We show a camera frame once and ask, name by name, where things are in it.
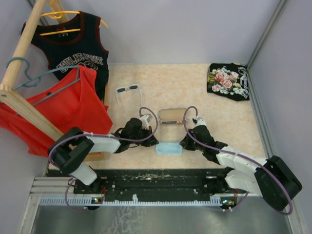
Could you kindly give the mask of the light blue cleaning cloth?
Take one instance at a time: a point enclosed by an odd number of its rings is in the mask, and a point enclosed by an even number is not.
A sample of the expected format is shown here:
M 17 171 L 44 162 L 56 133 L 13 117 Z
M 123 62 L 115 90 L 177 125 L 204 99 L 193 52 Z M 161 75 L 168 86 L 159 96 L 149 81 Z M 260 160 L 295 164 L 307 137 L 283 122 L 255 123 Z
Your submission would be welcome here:
M 180 156 L 183 148 L 178 142 L 160 142 L 155 147 L 155 153 L 161 156 Z

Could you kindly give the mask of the newspaper print glasses case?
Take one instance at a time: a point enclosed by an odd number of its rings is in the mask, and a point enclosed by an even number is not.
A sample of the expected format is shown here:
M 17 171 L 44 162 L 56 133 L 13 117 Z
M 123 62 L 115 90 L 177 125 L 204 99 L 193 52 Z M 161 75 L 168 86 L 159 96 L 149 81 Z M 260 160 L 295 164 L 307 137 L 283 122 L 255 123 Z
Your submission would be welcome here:
M 161 124 L 183 124 L 189 120 L 183 118 L 185 111 L 185 107 L 161 109 L 158 112 L 159 121 Z

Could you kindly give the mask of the white frame sunglasses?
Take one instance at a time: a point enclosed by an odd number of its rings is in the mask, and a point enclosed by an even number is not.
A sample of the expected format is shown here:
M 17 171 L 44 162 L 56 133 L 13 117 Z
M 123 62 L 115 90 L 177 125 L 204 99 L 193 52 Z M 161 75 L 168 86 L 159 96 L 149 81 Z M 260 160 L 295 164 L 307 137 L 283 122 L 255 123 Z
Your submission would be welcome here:
M 122 111 L 125 111 L 124 110 L 124 107 L 120 101 L 120 98 L 119 96 L 123 93 L 126 93 L 128 91 L 139 91 L 139 95 L 140 95 L 140 106 L 142 107 L 143 106 L 143 91 L 142 91 L 142 88 L 141 86 L 137 83 L 137 84 L 131 84 L 129 86 L 122 86 L 122 87 L 118 87 L 115 89 L 115 96 L 116 96 L 116 100 L 117 100 L 117 103 L 119 105 L 119 107 L 122 109 Z

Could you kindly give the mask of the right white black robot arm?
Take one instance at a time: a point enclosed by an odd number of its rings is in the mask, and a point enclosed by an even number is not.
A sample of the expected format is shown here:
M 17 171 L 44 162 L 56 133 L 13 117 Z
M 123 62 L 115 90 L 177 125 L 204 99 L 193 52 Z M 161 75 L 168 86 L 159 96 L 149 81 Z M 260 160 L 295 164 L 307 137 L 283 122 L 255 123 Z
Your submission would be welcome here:
M 293 212 L 292 200 L 302 190 L 302 185 L 278 156 L 260 158 L 244 155 L 228 144 L 215 141 L 206 125 L 197 124 L 180 142 L 183 149 L 199 150 L 211 162 L 225 166 L 219 174 L 218 188 L 224 193 L 241 189 L 262 197 L 268 205 L 282 212 Z

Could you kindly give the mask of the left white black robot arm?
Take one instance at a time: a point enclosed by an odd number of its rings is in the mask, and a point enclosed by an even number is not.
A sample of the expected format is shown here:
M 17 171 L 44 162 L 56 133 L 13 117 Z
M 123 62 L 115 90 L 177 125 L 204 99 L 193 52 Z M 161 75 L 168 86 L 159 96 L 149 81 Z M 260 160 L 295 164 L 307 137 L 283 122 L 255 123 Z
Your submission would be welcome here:
M 96 172 L 84 160 L 90 153 L 121 153 L 130 145 L 149 147 L 158 144 L 149 122 L 151 114 L 131 118 L 118 131 L 108 134 L 93 134 L 73 127 L 59 138 L 49 149 L 48 158 L 51 164 L 60 171 L 84 184 L 91 193 L 101 189 L 101 181 Z

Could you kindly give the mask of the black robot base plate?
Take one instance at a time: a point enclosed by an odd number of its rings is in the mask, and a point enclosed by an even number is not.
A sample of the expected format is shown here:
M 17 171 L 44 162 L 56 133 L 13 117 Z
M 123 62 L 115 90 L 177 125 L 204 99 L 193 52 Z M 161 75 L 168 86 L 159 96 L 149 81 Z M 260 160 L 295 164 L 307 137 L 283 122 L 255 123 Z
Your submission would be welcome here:
M 209 201 L 217 194 L 242 195 L 244 190 L 230 189 L 218 176 L 222 169 L 98 169 L 97 187 L 90 189 L 76 181 L 76 195 L 98 195 L 100 201 L 186 202 Z

